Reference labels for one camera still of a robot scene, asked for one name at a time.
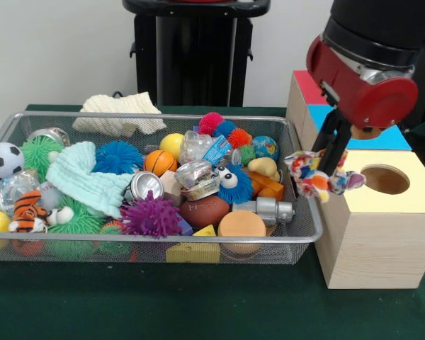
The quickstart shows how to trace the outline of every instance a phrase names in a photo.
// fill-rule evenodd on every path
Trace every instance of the green spiky ball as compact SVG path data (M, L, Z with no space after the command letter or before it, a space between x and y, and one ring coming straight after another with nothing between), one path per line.
M244 145L239 148L241 152L242 165L247 166L251 160L256 158L255 149L251 145Z
M103 219L92 215L88 208L69 196L65 196L59 208L70 207L74 211L72 220L63 225L54 225L49 228L53 234L99 234ZM82 261L90 257L95 246L92 241L47 241L48 251L62 261Z
M121 228L118 223L109 222L102 227L101 234L119 235ZM98 250L104 254L114 256L129 257L132 253L132 244L130 242L115 242L115 241L102 241L99 242Z
M23 143L21 150L25 157L25 167L36 169L40 182L45 182L45 175L49 169L49 152L61 152L63 146L49 137L38 136L34 140Z

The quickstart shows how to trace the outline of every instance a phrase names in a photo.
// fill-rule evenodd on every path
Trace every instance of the white cloth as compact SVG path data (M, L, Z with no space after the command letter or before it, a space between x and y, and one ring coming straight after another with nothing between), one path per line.
M112 98L99 94L89 98L80 112L100 113L158 113L159 111L151 102L148 92L134 94L122 98ZM89 118L80 117L74 121L72 127L79 132L103 133L111 137L122 135L131 137L138 129L145 135L166 128L162 119L151 118Z

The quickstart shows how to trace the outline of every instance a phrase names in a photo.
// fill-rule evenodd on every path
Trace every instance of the brown football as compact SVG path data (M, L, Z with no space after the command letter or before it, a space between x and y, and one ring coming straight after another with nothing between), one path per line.
M179 207L179 214L195 230L218 225L229 211L229 204L215 195L192 202L186 201Z

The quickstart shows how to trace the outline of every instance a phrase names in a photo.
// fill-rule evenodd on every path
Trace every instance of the white wall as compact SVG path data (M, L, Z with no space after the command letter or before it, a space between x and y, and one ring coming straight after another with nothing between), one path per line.
M323 29L332 0L273 0L253 19L245 105L285 106L293 69ZM0 0L0 125L28 103L83 103L136 91L133 15L118 0Z

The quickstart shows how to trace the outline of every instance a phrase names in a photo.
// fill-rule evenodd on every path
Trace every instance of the soccer ball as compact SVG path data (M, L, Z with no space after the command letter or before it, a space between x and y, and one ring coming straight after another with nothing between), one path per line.
M24 169L22 151L11 143L0 143L0 179L13 176Z

